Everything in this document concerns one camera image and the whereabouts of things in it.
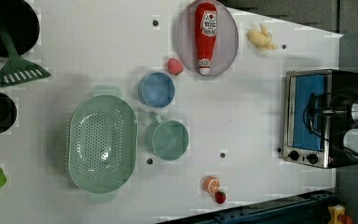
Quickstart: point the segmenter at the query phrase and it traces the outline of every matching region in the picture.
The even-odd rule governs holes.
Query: green colander
[[[69,173],[93,203],[116,197],[136,160],[137,120],[116,87],[98,87],[72,116]]]

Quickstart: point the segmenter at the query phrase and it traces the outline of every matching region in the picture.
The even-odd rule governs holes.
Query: colander handle
[[[105,194],[89,193],[89,202],[91,203],[110,203],[116,198],[116,191]]]
[[[153,123],[162,123],[161,116],[156,114],[155,112],[151,112],[149,118],[152,120]]]
[[[119,87],[115,86],[96,86],[94,88],[93,96],[99,95],[113,95],[121,98],[121,90]]]

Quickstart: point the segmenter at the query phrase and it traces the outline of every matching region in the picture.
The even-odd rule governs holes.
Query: pink plate
[[[182,60],[191,71],[199,74],[194,20],[197,6],[209,2],[217,9],[217,37],[214,44],[211,71],[207,76],[224,73],[234,62],[238,50],[238,29],[225,6],[214,0],[198,0],[190,4],[178,22],[176,47]]]

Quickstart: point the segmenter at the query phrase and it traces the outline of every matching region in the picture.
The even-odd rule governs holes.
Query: white table
[[[15,126],[0,134],[0,166],[8,179],[0,189],[0,224],[154,223],[335,186],[334,170],[285,162],[276,149],[286,71],[337,68],[340,35],[230,10],[240,33],[235,63],[215,78],[185,69],[175,78],[173,104],[155,110],[181,120],[191,138],[184,157],[164,162],[145,148],[152,109],[138,102],[136,87],[177,56],[174,23],[191,1],[29,2],[40,15],[41,38],[26,58],[52,77],[0,89],[19,110]],[[257,53],[246,33],[260,22],[287,49]],[[131,179],[111,203],[92,204],[67,174],[64,157],[70,118],[99,84],[122,89],[139,134]],[[220,178],[226,203],[202,191],[206,175]]]

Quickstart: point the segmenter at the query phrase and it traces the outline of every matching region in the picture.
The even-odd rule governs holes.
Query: blue bowl
[[[168,75],[153,73],[142,78],[138,85],[138,95],[143,104],[162,108],[173,100],[175,86]]]

